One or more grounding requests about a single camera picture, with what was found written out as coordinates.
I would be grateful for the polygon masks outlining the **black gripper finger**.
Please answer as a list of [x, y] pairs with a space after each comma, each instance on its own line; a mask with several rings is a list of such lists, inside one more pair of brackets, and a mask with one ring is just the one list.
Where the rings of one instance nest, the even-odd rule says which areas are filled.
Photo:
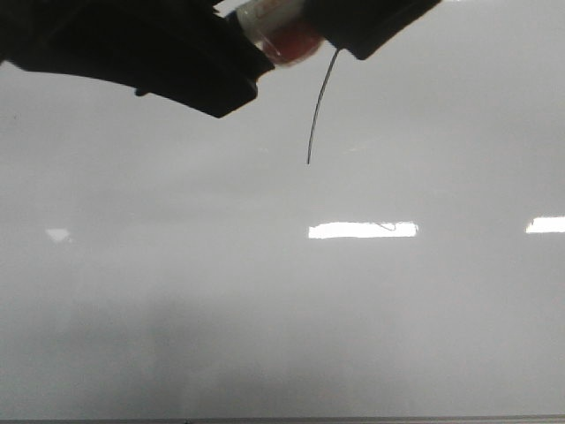
[[214, 1], [3, 1], [1, 60], [104, 80], [212, 117], [253, 101], [274, 64]]
[[305, 2], [306, 21], [337, 49], [365, 60], [440, 0], [326, 0]]

